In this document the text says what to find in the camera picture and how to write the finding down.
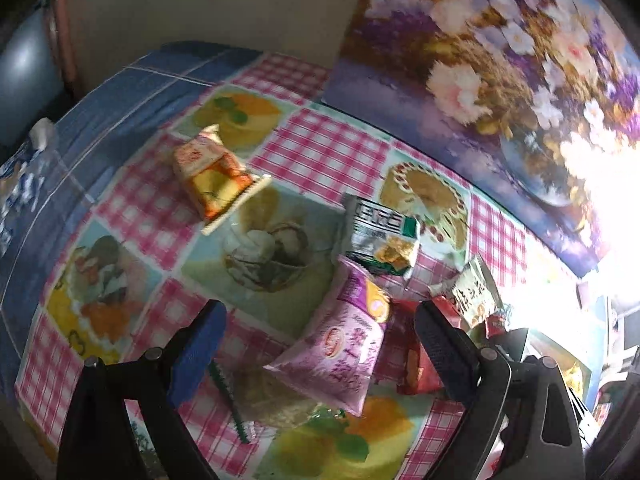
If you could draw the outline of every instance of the red snack bag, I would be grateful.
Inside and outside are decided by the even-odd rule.
[[[453,327],[460,328],[462,318],[444,296],[435,296],[431,301],[438,307]],[[398,310],[413,315],[419,301],[394,301]],[[441,389],[444,385],[431,363],[415,332],[412,332],[404,358],[404,376],[396,390],[401,395],[428,394]]]
[[[504,328],[504,319],[498,314],[491,314],[484,320],[484,329],[486,331],[486,338],[491,336],[504,334],[507,331]]]

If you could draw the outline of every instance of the orange snack bag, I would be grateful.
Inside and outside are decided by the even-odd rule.
[[[271,177],[245,170],[240,160],[224,147],[218,126],[204,128],[195,139],[174,151],[174,169],[205,220],[209,234],[241,203],[265,187]]]
[[[462,318],[447,298],[435,296],[431,298],[431,301],[453,327],[460,328]],[[395,308],[413,315],[419,303],[419,301],[394,301],[393,305]],[[402,395],[429,394],[443,387],[431,359],[420,344],[418,336],[413,332],[404,359],[404,376],[398,383],[396,391]]]

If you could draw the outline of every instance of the green snack package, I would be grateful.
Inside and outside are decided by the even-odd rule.
[[[420,250],[420,222],[360,196],[345,194],[345,223],[337,253],[376,276],[402,276],[414,272]]]

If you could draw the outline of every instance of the blue blanket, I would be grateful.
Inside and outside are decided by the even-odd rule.
[[[40,293],[82,218],[159,126],[259,55],[212,43],[168,44],[107,79],[58,122],[57,155],[41,181],[18,190],[19,211],[0,258],[0,391],[11,401]]]

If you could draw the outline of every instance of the floral painting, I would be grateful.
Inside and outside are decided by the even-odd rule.
[[[583,276],[628,232],[638,65],[599,0],[359,0],[324,101],[464,176]]]

